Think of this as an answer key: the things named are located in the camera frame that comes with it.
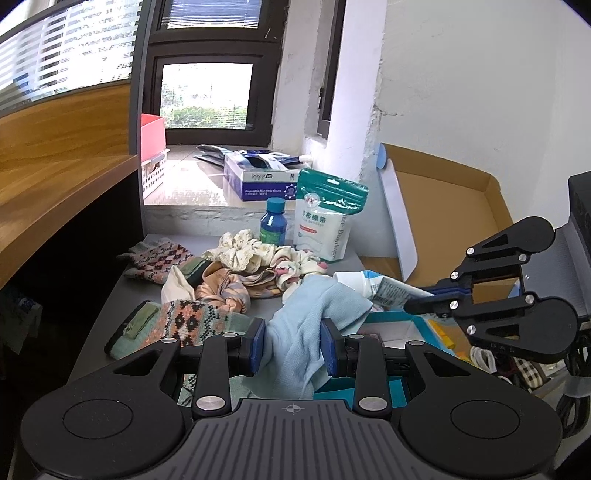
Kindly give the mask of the brown striped scrunchie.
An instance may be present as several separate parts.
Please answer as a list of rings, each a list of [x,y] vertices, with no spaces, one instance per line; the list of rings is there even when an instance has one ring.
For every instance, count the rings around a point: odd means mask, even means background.
[[[252,300],[270,299],[283,294],[277,285],[276,273],[263,267],[256,273],[236,273],[214,262],[204,270],[202,281],[195,288],[195,299],[211,304],[221,312],[245,314]]]

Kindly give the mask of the cream floral scrunchie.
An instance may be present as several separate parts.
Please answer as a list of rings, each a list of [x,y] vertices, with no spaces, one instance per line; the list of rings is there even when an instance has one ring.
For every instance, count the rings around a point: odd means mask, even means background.
[[[269,267],[276,245],[263,243],[252,235],[249,229],[238,233],[224,233],[215,248],[204,251],[202,257],[219,262],[236,273],[256,273],[262,267]]]

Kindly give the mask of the pink floral scrunchie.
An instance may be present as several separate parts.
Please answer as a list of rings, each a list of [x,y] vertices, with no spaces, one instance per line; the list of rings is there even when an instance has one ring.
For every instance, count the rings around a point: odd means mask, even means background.
[[[276,274],[276,286],[280,289],[283,303],[294,294],[305,277],[328,274],[328,264],[308,250],[296,250],[290,246],[276,248],[271,269]]]

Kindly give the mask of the open cardboard mailer box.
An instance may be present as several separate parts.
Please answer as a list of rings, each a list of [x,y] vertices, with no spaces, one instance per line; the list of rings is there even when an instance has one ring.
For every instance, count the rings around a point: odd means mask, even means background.
[[[468,248],[513,224],[500,184],[487,172],[382,143],[377,174],[387,208],[382,224],[394,234],[397,256],[362,263],[413,286],[449,278]]]

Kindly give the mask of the white tube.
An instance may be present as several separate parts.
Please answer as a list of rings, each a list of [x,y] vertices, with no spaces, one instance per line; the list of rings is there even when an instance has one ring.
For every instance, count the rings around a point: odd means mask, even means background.
[[[372,270],[335,272],[332,277],[386,310],[403,310],[408,300],[433,294]]]

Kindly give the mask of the light blue sock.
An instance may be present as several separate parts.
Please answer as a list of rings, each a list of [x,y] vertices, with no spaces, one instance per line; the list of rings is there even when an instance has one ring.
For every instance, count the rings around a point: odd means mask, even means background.
[[[373,303],[330,276],[312,275],[266,323],[263,358],[255,376],[242,379],[253,396],[308,400],[329,381],[321,351],[321,323],[339,333],[358,332]]]

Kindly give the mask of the patterned knit glove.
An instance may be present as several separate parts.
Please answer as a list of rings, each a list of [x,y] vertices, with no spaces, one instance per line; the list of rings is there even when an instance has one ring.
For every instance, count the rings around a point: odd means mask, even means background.
[[[126,277],[158,285],[166,282],[173,266],[181,268],[193,257],[188,249],[168,238],[139,242],[119,255],[128,262],[124,271]]]

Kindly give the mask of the blue medicine bottle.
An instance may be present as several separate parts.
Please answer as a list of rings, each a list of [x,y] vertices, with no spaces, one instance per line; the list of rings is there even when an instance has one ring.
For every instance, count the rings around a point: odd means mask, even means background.
[[[286,244],[287,219],[284,217],[286,201],[270,197],[266,200],[266,213],[259,222],[259,240],[266,244]]]

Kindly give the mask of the patterned green knit sock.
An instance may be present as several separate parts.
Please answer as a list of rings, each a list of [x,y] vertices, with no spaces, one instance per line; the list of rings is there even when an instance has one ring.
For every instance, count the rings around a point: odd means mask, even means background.
[[[165,338],[176,339],[181,347],[199,346],[224,332],[243,334],[250,323],[249,316],[200,301],[173,300],[163,305],[143,301],[117,327],[104,352],[119,360]]]

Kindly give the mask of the blue white glove box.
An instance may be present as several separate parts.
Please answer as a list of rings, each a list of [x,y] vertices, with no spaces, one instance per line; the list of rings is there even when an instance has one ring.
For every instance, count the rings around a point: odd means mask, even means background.
[[[243,202],[270,197],[294,200],[301,170],[310,167],[310,163],[297,156],[267,150],[238,150],[225,154],[223,176]]]

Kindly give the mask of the green white bandage bag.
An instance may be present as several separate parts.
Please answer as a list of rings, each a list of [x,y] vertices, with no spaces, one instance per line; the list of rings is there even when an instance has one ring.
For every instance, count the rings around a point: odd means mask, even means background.
[[[314,169],[301,170],[297,180],[294,246],[322,260],[345,257],[349,218],[365,208],[369,188]]]

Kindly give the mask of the red box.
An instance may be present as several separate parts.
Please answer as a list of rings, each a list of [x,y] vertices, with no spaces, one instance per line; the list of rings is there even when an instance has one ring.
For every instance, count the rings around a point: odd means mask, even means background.
[[[141,114],[140,158],[142,162],[160,155],[166,148],[165,123],[158,115]]]

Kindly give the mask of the wooden desk partition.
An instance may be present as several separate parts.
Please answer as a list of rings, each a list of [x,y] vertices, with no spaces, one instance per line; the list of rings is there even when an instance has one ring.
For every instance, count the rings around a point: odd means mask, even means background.
[[[59,1],[1,38],[1,279],[73,219],[141,237],[151,1]]]

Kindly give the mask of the teal open box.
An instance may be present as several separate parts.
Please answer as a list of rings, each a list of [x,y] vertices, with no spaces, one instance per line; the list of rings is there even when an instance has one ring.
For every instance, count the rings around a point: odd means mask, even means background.
[[[394,408],[407,405],[402,377],[408,364],[405,346],[409,342],[423,342],[445,353],[453,353],[453,342],[430,321],[405,312],[373,312],[359,331],[342,334],[332,320],[321,322],[320,347],[329,380],[315,391],[315,400],[342,400],[349,407],[355,402],[356,357],[360,338],[372,337],[382,343],[388,372],[390,395]]]

